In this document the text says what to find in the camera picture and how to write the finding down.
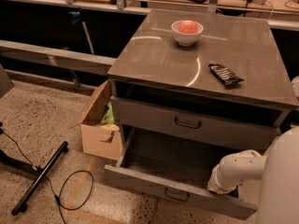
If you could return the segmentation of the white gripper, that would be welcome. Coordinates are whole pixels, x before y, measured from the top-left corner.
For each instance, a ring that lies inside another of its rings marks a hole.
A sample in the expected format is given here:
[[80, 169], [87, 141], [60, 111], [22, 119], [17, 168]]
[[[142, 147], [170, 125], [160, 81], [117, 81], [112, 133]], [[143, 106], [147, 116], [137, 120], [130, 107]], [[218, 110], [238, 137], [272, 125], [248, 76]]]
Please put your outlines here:
[[207, 189], [218, 194], [228, 194], [242, 184], [245, 168], [249, 164], [247, 150], [223, 157], [213, 170], [207, 183]]

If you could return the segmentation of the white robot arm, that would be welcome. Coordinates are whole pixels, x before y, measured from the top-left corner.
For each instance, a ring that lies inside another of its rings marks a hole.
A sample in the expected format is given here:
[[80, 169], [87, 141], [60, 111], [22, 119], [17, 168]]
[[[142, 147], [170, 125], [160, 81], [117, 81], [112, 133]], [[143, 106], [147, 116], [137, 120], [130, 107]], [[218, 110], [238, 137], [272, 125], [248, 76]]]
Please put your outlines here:
[[277, 138], [265, 155], [248, 149], [224, 156], [207, 189], [227, 194], [251, 179], [262, 181], [256, 224], [299, 224], [298, 127]]

